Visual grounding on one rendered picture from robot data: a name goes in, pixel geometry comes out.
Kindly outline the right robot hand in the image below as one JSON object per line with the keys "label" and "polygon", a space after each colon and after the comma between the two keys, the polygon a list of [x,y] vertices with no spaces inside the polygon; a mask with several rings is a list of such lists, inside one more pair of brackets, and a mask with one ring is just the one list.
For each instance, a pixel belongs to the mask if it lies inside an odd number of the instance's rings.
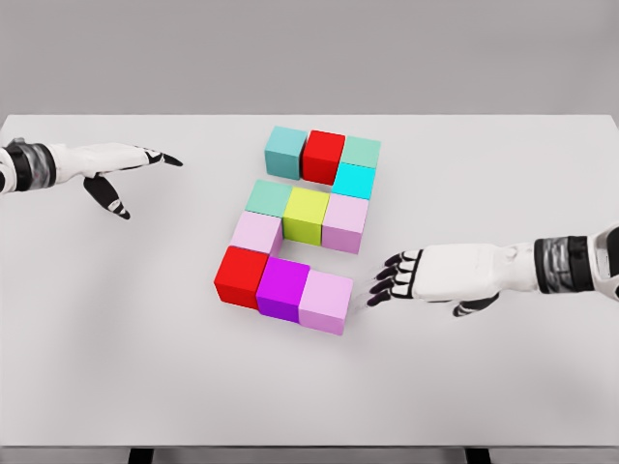
{"label": "right robot hand", "polygon": [[501,293],[493,270],[497,250],[488,244],[454,244],[397,253],[372,278],[364,306],[391,300],[455,302],[455,317],[485,309]]}

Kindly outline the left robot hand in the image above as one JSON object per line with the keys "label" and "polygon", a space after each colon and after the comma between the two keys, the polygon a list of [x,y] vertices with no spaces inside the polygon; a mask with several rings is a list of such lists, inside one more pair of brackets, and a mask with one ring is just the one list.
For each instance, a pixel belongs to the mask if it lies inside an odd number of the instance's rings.
{"label": "left robot hand", "polygon": [[106,143],[77,147],[69,149],[63,159],[59,160],[57,181],[68,181],[81,175],[84,188],[100,206],[119,218],[129,220],[129,211],[104,175],[159,162],[178,167],[183,165],[180,160],[166,153],[128,144]]}

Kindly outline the light pink block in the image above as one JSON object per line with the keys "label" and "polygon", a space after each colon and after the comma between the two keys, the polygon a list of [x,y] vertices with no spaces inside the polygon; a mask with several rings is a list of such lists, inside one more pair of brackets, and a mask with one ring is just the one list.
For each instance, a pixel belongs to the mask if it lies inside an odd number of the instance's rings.
{"label": "light pink block", "polygon": [[369,202],[363,198],[331,193],[322,223],[321,245],[358,254]]}
{"label": "light pink block", "polygon": [[282,241],[280,217],[244,211],[236,224],[230,245],[278,256]]}
{"label": "light pink block", "polygon": [[342,335],[352,288],[351,278],[310,270],[299,304],[299,324]]}

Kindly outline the cyan block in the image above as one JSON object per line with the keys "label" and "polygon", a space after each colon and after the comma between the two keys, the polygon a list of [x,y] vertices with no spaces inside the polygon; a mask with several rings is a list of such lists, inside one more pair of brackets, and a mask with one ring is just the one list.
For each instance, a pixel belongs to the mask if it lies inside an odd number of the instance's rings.
{"label": "cyan block", "polygon": [[375,169],[341,162],[332,193],[370,200]]}

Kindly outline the mint green block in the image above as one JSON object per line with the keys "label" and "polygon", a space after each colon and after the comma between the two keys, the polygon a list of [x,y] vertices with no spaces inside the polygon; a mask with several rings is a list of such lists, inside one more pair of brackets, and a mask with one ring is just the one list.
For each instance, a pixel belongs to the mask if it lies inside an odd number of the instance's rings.
{"label": "mint green block", "polygon": [[256,180],[246,204],[248,212],[282,218],[292,186],[267,180]]}
{"label": "mint green block", "polygon": [[347,136],[344,141],[340,161],[343,163],[368,167],[377,167],[381,142],[357,136]]}

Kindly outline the yellow-green block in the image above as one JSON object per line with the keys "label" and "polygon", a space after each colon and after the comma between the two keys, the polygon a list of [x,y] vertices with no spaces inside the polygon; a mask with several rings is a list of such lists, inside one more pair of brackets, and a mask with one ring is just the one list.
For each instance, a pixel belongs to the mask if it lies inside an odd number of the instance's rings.
{"label": "yellow-green block", "polygon": [[320,247],[329,199],[329,193],[293,187],[282,216],[283,237]]}

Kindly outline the magenta block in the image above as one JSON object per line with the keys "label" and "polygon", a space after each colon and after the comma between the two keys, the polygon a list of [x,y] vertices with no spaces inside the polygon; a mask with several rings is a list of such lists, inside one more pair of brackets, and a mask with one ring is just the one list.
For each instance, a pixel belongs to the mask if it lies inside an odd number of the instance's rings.
{"label": "magenta block", "polygon": [[256,292],[259,312],[298,323],[299,304],[309,272],[307,264],[269,257]]}

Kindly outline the red block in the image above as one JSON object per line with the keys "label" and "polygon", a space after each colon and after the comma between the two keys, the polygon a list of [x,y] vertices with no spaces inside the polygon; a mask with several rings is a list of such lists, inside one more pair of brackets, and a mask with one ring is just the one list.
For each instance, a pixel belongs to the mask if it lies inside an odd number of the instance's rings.
{"label": "red block", "polygon": [[214,279],[220,300],[258,310],[256,293],[268,259],[264,252],[229,246]]}
{"label": "red block", "polygon": [[302,154],[302,178],[331,186],[338,172],[344,143],[343,134],[312,130]]}

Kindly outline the teal block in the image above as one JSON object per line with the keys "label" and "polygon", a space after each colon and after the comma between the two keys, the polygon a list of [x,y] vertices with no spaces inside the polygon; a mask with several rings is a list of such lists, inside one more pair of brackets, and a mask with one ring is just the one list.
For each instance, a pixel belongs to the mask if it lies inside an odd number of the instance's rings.
{"label": "teal block", "polygon": [[265,146],[267,173],[286,179],[301,179],[301,155],[308,133],[281,126],[275,126]]}

